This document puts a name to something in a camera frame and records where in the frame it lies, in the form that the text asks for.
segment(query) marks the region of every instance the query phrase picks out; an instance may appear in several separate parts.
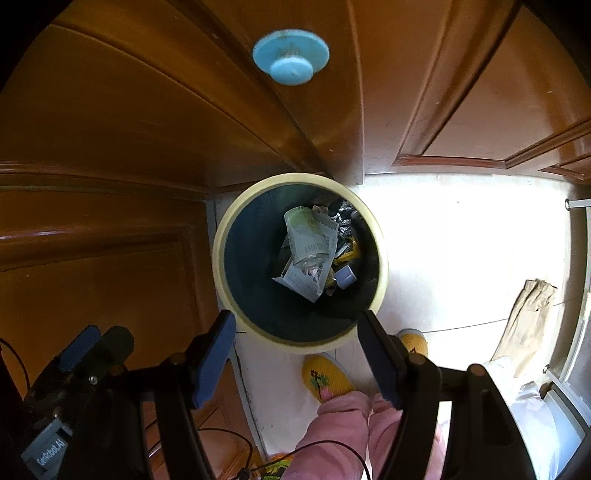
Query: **blue knob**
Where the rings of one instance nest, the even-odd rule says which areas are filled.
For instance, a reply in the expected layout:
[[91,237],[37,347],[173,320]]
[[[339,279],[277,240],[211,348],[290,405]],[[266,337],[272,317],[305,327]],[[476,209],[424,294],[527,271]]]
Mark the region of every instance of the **blue knob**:
[[301,85],[326,66],[330,52],[318,35],[305,30],[278,30],[256,42],[252,58],[282,85]]

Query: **trash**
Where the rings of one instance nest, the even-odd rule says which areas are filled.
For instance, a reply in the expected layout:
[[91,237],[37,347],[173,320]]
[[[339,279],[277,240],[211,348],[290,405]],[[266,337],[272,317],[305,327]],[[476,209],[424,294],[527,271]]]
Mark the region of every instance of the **trash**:
[[313,213],[308,207],[295,207],[283,216],[296,267],[317,267],[329,257],[329,246],[315,215],[321,214]]
[[312,207],[312,212],[314,213],[324,213],[325,215],[329,214],[329,208],[328,207],[323,207],[320,205],[314,205]]
[[315,302],[322,295],[322,292],[324,292],[327,278],[332,271],[331,265],[336,252],[337,224],[323,213],[311,212],[311,214],[328,250],[327,258],[321,261],[319,265],[298,268],[294,264],[293,252],[291,252],[288,235],[281,246],[272,279],[302,295],[307,300]]
[[339,224],[339,236],[342,238],[352,237],[351,219],[359,216],[353,205],[347,200],[339,199],[330,204],[328,211],[331,220]]
[[355,238],[349,239],[348,247],[349,248],[343,250],[343,253],[340,255],[335,254],[335,265],[343,265],[347,262],[350,262],[351,260],[354,260],[355,258],[361,257],[361,249],[359,248],[359,244]]
[[351,270],[350,265],[345,265],[339,271],[335,272],[335,280],[339,288],[344,290],[355,283],[357,281],[357,277],[353,273],[353,270]]
[[343,199],[328,207],[319,203],[285,213],[287,237],[272,276],[312,302],[323,292],[332,296],[337,287],[345,289],[356,282],[354,270],[361,257],[352,221],[359,216],[357,210]]

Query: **black wire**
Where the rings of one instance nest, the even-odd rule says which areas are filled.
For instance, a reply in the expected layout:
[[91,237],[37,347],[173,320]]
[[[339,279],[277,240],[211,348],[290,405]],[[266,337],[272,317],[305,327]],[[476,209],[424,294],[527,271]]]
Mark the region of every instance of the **black wire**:
[[226,433],[231,433],[232,435],[235,435],[239,438],[241,438],[242,440],[244,440],[245,442],[247,442],[248,444],[248,460],[246,461],[246,465],[244,468],[248,468],[248,466],[251,464],[251,460],[252,460],[252,454],[254,452],[254,447],[252,446],[252,442],[247,439],[244,435],[240,435],[238,432],[233,432],[231,430],[226,430],[226,429],[215,429],[215,428],[207,428],[207,429],[197,429],[198,432],[226,432]]
[[12,352],[12,354],[15,357],[17,357],[18,363],[21,364],[22,371],[25,374],[25,381],[27,382],[27,391],[29,391],[31,389],[31,383],[29,382],[29,374],[27,373],[27,369],[25,368],[25,364],[22,363],[21,357],[18,356],[17,351],[14,348],[12,348],[12,345],[10,343],[8,343],[5,339],[0,338],[0,343],[5,345]]
[[[353,452],[355,454],[355,456],[361,462],[361,465],[363,465],[363,470],[365,471],[365,476],[367,477],[367,479],[369,480],[371,478],[371,476],[369,475],[368,466],[365,463],[365,460],[363,460],[363,458],[361,458],[361,455],[358,454],[355,450],[353,450],[353,448],[351,448],[346,443],[338,442],[337,440],[318,440],[316,442],[309,443],[308,445],[304,445],[303,447],[296,448],[293,452],[288,453],[288,454],[284,455],[283,457],[281,457],[277,460],[274,460],[273,462],[269,462],[269,463],[266,463],[264,465],[261,465],[261,466],[255,467],[255,468],[251,468],[250,471],[252,473],[252,472],[256,472],[258,470],[262,470],[264,468],[267,468],[268,466],[275,465],[276,463],[281,462],[282,460],[285,460],[286,458],[290,457],[291,455],[295,455],[296,453],[301,452],[302,450],[307,449],[308,447],[313,447],[314,445],[319,445],[321,443],[335,443],[335,444],[341,445],[341,447],[345,447],[347,450]],[[235,476],[231,480],[238,480],[238,479],[239,479],[239,476]]]

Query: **person's foot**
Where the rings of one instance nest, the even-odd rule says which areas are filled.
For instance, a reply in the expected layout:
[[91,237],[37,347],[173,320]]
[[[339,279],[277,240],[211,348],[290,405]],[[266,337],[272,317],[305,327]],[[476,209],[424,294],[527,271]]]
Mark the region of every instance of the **person's foot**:
[[340,365],[328,355],[309,355],[301,369],[304,385],[320,402],[332,400],[355,390]]
[[406,347],[408,353],[420,353],[421,355],[428,356],[429,348],[427,345],[427,339],[419,330],[406,328],[400,330],[396,336],[400,338],[400,341]]

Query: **white floor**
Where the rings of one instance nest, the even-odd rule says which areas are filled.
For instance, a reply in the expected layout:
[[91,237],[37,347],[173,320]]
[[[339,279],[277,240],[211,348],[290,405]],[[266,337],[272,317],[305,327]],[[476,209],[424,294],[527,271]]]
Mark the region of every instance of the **white floor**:
[[[528,177],[450,174],[368,176],[353,187],[388,244],[388,291],[378,312],[384,328],[420,329],[432,361],[466,369],[490,360],[524,282],[546,280],[558,288],[557,306],[528,373],[535,378],[548,362],[565,306],[582,289],[570,274],[578,260],[571,243],[578,239],[571,239],[573,215],[564,208],[573,188]],[[218,222],[234,197],[216,200]],[[576,231],[585,235],[584,228]],[[586,253],[574,254],[584,264]],[[302,357],[250,333],[238,335],[236,351],[267,454],[291,451],[317,409],[301,380]],[[375,389],[357,342],[329,354],[361,390]]]

